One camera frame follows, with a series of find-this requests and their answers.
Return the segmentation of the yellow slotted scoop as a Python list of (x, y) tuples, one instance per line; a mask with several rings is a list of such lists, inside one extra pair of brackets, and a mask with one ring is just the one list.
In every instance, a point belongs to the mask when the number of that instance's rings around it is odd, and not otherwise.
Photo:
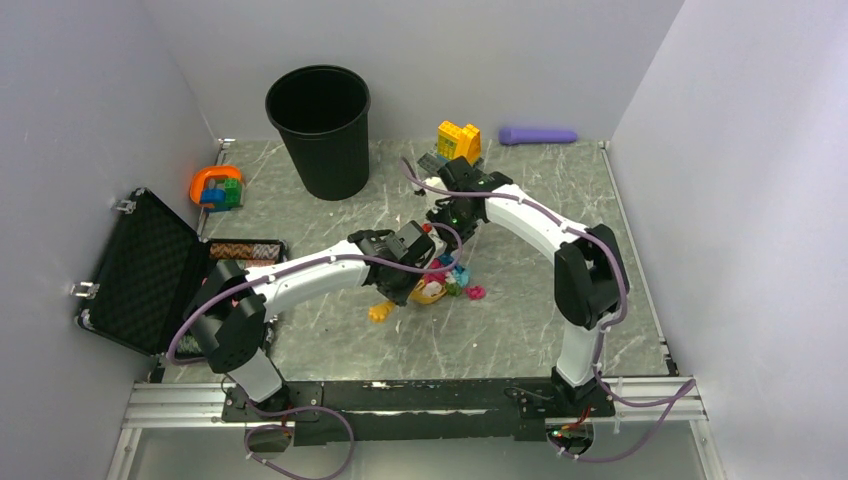
[[(409, 299), (421, 305), (430, 305), (440, 300), (446, 295), (444, 289), (444, 294), (440, 297), (425, 297), (422, 294), (422, 289), (426, 284), (428, 283), (426, 283), (425, 280), (421, 280), (410, 293)], [(382, 303), (373, 305), (368, 310), (368, 319), (373, 323), (383, 323), (385, 320), (388, 319), (388, 317), (391, 315), (391, 313), (395, 310), (396, 307), (397, 304), (392, 302), (391, 300), (387, 300)]]

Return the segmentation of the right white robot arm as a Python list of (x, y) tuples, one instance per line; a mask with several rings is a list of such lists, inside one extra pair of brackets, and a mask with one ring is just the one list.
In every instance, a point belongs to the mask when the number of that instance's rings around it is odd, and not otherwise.
[(568, 220), (505, 175), (485, 173), (465, 160), (445, 163), (422, 184), (433, 205), (429, 219), (452, 225), (463, 239), (479, 224), (493, 223), (550, 261), (554, 302), (567, 322), (551, 399), (560, 413), (578, 414), (598, 387), (603, 331), (629, 291), (615, 234), (602, 224)]

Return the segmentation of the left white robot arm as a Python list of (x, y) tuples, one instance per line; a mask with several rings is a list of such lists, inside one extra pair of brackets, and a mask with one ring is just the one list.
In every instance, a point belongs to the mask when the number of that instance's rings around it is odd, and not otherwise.
[(229, 377), (258, 417), (275, 419), (286, 409), (289, 389), (263, 350), (267, 323), (313, 298), (362, 286), (374, 287), (392, 305), (405, 305), (419, 281), (437, 273), (437, 249), (455, 253), (463, 246), (453, 225), (432, 226), (440, 241), (410, 221), (399, 230), (358, 230), (324, 250), (267, 267), (221, 261), (186, 307), (166, 356), (175, 361), (180, 340), (191, 334), (210, 369)]

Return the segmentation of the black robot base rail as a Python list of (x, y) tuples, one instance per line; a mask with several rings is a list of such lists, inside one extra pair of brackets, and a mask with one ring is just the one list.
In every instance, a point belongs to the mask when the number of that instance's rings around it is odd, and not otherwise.
[(290, 422), (297, 446), (359, 442), (508, 437), (544, 441), (549, 429), (613, 417), (601, 388), (566, 393), (549, 377), (391, 381), (292, 381), (251, 407), (226, 391), (225, 423)]

